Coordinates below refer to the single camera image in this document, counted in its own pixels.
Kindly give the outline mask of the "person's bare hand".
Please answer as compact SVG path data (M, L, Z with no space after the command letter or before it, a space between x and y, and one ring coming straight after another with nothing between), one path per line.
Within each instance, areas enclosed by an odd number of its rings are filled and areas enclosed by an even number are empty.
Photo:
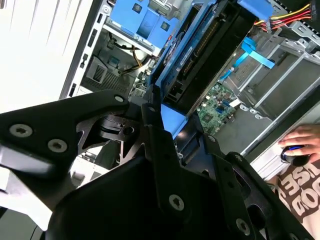
M278 145L281 148L301 145L302 148L288 150L286 155L309 156L310 163L316 162L320 159L320 125L301 125L282 138Z

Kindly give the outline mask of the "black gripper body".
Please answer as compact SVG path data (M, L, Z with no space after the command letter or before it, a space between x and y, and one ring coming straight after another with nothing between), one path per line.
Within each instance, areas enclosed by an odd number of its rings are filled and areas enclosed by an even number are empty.
M68 194L54 210L48 240L238 240L224 215L216 183L182 170L191 216L175 223L157 204L152 165L121 165Z

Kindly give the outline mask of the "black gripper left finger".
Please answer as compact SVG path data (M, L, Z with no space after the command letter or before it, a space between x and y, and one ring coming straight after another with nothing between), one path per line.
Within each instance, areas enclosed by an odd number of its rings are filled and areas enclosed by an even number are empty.
M0 204L50 222L67 195L97 179L73 185L77 156L112 140L121 143L117 167L138 158L150 162L158 208L174 222L187 222L192 211L183 169L164 129L156 85L139 99L103 90L1 114Z

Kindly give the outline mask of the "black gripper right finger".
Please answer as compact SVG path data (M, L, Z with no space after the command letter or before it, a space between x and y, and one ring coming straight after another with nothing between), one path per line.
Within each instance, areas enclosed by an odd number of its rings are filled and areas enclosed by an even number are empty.
M208 232L219 240L310 240L279 197L239 153L222 153L194 113L176 137L182 167L205 179L194 180L196 206L202 207Z

